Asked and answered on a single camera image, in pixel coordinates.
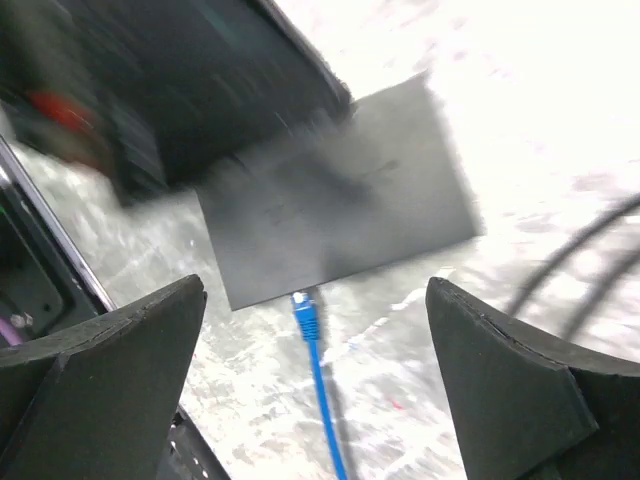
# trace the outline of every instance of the speckled countertop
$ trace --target speckled countertop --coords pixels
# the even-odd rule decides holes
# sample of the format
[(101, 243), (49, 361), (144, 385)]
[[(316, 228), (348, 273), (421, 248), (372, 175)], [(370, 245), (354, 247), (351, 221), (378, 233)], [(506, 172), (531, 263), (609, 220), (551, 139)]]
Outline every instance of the speckled countertop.
[[(356, 97), (428, 70), (484, 234), (322, 288), (324, 361), (359, 477), (462, 479), (431, 344), (432, 275), (502, 307), (528, 272), (640, 185), (640, 4), (632, 0), (281, 0)], [(195, 195), (135, 215), (104, 181), (30, 153), (43, 194), (118, 304), (187, 273), (210, 294), (182, 396), (235, 479), (329, 479), (307, 353), (287, 299), (231, 313)], [(557, 332), (605, 266), (640, 244), (629, 217), (523, 313)], [(580, 343), (640, 361), (640, 271)]]

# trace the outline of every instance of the gray rectangular object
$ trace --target gray rectangular object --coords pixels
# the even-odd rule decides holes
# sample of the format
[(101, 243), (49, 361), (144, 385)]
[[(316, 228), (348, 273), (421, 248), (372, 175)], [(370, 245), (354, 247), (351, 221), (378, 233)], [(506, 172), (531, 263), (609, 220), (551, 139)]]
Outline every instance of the gray rectangular object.
[(476, 234), (422, 76), (322, 138), (219, 162), (198, 197), (233, 310)]

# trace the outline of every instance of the blue cable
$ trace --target blue cable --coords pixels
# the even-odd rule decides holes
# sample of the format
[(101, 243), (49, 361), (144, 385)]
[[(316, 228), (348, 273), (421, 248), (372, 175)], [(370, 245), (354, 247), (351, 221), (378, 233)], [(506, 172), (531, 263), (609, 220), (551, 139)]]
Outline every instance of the blue cable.
[(320, 366), (320, 354), (318, 352), (318, 340), (320, 339), (320, 328), (318, 322), (318, 314), (316, 306), (309, 294), (294, 293), (291, 297), (293, 303), (293, 313), (298, 321), (300, 330), (302, 331), (302, 339), (309, 345), (309, 353), (311, 355), (311, 369), (313, 371), (313, 380), (316, 386), (316, 394), (318, 396), (318, 404), (322, 413), (322, 423), (327, 434), (327, 443), (333, 466), (336, 470), (338, 480), (347, 480), (347, 471), (344, 468), (340, 447), (336, 432), (331, 422), (331, 411), (329, 410), (329, 402), (327, 400), (327, 392), (322, 378), (322, 367)]

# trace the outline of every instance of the silver frame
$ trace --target silver frame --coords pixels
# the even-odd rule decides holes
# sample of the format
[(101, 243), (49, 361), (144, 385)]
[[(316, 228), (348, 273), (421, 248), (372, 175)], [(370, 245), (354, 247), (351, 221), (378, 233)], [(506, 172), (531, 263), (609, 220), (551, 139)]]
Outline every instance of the silver frame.
[(3, 137), (0, 137), (0, 188), (6, 188), (13, 184), (19, 185), (24, 194), (29, 198), (33, 207), (42, 217), (49, 231), (62, 248), (67, 259), (71, 262), (74, 270), (80, 275), (90, 293), (95, 295), (104, 305), (107, 311), (116, 309), (115, 303), (109, 297), (102, 284), (98, 281), (95, 273), (89, 264), (82, 257), (82, 254), (64, 230), (60, 221), (47, 204), (38, 188), (29, 177), (18, 157), (11, 150), (11, 146)]

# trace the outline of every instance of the red object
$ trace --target red object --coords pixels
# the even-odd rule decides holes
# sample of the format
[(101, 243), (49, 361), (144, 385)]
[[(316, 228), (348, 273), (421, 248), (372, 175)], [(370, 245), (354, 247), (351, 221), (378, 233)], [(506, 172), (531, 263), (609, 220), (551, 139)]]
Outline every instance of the red object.
[(60, 95), (35, 92), (29, 98), (40, 113), (73, 132), (85, 131), (91, 124), (87, 110)]

